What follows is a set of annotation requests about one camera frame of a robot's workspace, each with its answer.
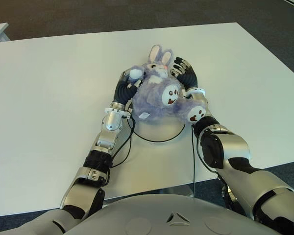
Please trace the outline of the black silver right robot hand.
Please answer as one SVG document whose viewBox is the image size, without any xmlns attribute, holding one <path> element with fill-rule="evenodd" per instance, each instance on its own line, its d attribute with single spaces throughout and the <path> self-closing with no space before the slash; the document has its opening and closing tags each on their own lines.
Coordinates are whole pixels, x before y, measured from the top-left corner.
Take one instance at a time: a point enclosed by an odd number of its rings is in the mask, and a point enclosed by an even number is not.
<svg viewBox="0 0 294 235">
<path fill-rule="evenodd" d="M 196 73 L 187 60 L 176 57 L 170 73 L 184 86 L 186 91 L 198 87 Z"/>
</svg>

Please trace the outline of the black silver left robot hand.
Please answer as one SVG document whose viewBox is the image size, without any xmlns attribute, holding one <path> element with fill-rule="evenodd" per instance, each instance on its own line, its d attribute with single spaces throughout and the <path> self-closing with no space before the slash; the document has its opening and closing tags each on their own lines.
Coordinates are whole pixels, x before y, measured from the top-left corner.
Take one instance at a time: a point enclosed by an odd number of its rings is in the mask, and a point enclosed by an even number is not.
<svg viewBox="0 0 294 235">
<path fill-rule="evenodd" d="M 137 89 L 142 83 L 143 76 L 132 79 L 130 70 L 121 72 L 117 86 L 114 92 L 114 98 L 111 107 L 124 111 L 128 101 L 135 95 Z"/>
</svg>

